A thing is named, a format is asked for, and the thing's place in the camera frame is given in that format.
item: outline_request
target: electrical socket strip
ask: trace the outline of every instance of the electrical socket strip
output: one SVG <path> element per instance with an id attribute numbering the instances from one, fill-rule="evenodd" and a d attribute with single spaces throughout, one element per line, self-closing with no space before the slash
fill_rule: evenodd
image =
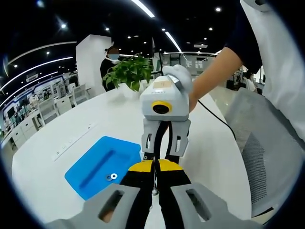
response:
<path id="1" fill-rule="evenodd" d="M 71 137 L 68 142 L 63 144 L 59 150 L 57 150 L 52 155 L 52 160 L 56 161 L 61 155 L 63 155 L 74 143 L 80 140 L 83 136 L 85 136 L 89 131 L 91 131 L 94 127 L 97 126 L 97 123 L 89 124 L 86 129 L 84 129 L 79 135 Z"/>

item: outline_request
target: white pillar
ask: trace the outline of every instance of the white pillar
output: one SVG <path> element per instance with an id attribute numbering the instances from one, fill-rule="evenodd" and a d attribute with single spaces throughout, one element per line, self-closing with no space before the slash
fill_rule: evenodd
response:
<path id="1" fill-rule="evenodd" d="M 92 97 L 105 92 L 100 67 L 105 59 L 105 49 L 111 47 L 111 37 L 89 35 L 76 46 L 79 84 L 90 87 Z"/>

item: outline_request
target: blue tray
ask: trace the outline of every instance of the blue tray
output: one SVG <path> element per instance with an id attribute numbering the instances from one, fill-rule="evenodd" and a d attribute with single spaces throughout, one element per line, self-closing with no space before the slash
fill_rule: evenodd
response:
<path id="1" fill-rule="evenodd" d="M 112 183 L 119 184 L 128 169 L 141 162 L 140 145 L 102 137 L 65 174 L 72 188 L 88 200 Z M 116 173 L 117 179 L 107 181 Z"/>

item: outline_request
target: white table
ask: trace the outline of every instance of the white table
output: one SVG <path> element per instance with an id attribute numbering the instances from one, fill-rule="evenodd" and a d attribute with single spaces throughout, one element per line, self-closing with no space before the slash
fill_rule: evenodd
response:
<path id="1" fill-rule="evenodd" d="M 210 95 L 202 102 L 223 119 Z M 54 119 L 13 158 L 12 177 L 21 197 L 44 223 L 75 216 L 84 200 L 65 180 L 67 170 L 105 135 L 141 144 L 142 120 L 139 100 L 126 99 L 120 90 L 96 96 Z M 187 175 L 223 198 L 231 213 L 250 219 L 250 187 L 231 131 L 199 104 L 190 120 L 189 146 L 182 162 Z M 98 125 L 56 161 L 52 159 L 72 135 L 92 123 Z M 167 143 L 168 134 L 162 143 L 163 154 Z"/>

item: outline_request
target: metal washer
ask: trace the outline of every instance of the metal washer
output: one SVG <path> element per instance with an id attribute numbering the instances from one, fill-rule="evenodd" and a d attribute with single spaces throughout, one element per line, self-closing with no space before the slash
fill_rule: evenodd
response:
<path id="1" fill-rule="evenodd" d="M 110 178 L 111 178 L 112 180 L 115 180 L 116 178 L 118 178 L 118 175 L 117 175 L 116 173 L 112 173 L 112 174 L 110 175 Z"/>

